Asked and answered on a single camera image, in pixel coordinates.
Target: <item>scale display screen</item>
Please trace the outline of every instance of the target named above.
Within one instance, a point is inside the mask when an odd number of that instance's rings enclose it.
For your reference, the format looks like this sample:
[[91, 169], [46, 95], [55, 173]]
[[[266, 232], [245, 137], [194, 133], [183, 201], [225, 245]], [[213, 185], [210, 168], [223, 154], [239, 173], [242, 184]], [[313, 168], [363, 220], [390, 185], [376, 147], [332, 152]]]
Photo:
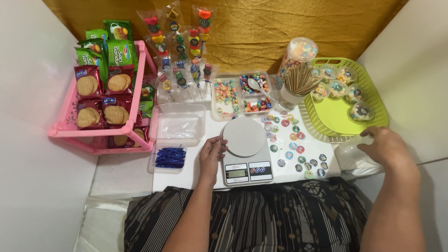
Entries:
[[228, 171], [228, 178], [239, 178], [245, 176], [246, 173], [244, 172], [244, 170]]

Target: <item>person's arm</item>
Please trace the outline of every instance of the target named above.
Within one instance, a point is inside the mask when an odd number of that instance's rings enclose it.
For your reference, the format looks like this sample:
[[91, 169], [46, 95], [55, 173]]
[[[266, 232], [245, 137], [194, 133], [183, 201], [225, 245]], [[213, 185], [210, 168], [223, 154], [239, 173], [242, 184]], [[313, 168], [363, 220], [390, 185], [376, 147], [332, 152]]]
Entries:
[[371, 126], [371, 145], [358, 148], [385, 170], [383, 187], [373, 203], [361, 240], [361, 252], [423, 252], [420, 223], [420, 172], [403, 139], [386, 127]]
[[216, 183], [218, 161], [224, 158], [227, 140], [222, 136], [210, 138], [200, 154], [198, 184], [188, 201], [185, 211], [165, 242], [162, 252], [207, 252], [211, 194]]

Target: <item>patterned skirt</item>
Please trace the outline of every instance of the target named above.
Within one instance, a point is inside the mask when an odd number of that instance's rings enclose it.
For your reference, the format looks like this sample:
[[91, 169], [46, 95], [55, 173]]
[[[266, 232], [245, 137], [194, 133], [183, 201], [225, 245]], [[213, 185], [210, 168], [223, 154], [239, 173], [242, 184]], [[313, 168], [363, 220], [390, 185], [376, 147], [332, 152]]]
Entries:
[[[192, 192], [167, 187], [130, 202], [125, 251], [161, 251]], [[359, 251], [366, 221], [364, 202], [341, 178], [214, 191], [209, 252]]]

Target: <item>small plastic cup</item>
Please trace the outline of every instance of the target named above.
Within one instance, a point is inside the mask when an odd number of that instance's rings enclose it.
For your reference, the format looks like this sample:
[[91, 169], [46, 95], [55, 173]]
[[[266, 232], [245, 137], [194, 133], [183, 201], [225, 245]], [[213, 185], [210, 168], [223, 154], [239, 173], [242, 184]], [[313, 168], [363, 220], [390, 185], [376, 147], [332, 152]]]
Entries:
[[349, 92], [349, 87], [340, 80], [330, 81], [328, 88], [330, 89], [330, 98], [339, 99]]
[[320, 72], [320, 67], [318, 66], [313, 66], [314, 70], [311, 72], [311, 75], [316, 75], [316, 77], [319, 79], [319, 81], [321, 81], [323, 79], [323, 75]]
[[358, 74], [349, 66], [342, 66], [338, 70], [337, 79], [349, 85], [358, 80]]
[[323, 82], [326, 84], [329, 84], [331, 80], [335, 80], [338, 74], [337, 67], [330, 65], [330, 64], [324, 64], [320, 67], [320, 73], [323, 77]]
[[357, 102], [350, 110], [350, 117], [355, 121], [368, 121], [375, 117], [375, 109], [367, 102]]
[[319, 51], [316, 43], [305, 37], [297, 37], [289, 42], [286, 53], [283, 56], [280, 68], [277, 71], [276, 82], [277, 87], [282, 87], [283, 76], [286, 70], [293, 65], [309, 65], [311, 61], [316, 58]]
[[352, 104], [364, 101], [366, 98], [366, 91], [358, 83], [350, 85], [349, 92], [344, 96], [344, 99]]
[[312, 90], [310, 92], [311, 97], [314, 101], [322, 101], [323, 99], [327, 98], [330, 95], [330, 91], [328, 89], [328, 85], [325, 83], [319, 83], [317, 85], [316, 89]]

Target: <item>pink plastic shelf rack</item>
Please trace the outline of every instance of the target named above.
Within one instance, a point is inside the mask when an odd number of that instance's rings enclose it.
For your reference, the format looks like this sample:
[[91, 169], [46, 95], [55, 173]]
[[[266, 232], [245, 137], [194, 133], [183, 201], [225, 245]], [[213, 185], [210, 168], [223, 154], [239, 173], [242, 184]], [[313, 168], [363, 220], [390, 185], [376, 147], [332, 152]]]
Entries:
[[[134, 41], [138, 56], [138, 71], [135, 81], [134, 95], [132, 98], [131, 111], [129, 120], [121, 129], [114, 130], [78, 130], [76, 126], [76, 78], [73, 75], [64, 103], [62, 104], [58, 121], [52, 123], [47, 132], [49, 137], [59, 138], [71, 145], [82, 150], [90, 152], [94, 155], [113, 154], [113, 153], [132, 153], [132, 152], [150, 152], [154, 146], [155, 140], [149, 139], [146, 143], [134, 131], [134, 123], [137, 119], [138, 103], [140, 101], [140, 92], [142, 91], [143, 74], [145, 72], [145, 61], [151, 67], [152, 73], [157, 73], [154, 62], [149, 55], [142, 40]], [[152, 117], [151, 120], [157, 120], [158, 116]], [[137, 148], [119, 148], [107, 149], [107, 136], [126, 135], [140, 144]]]

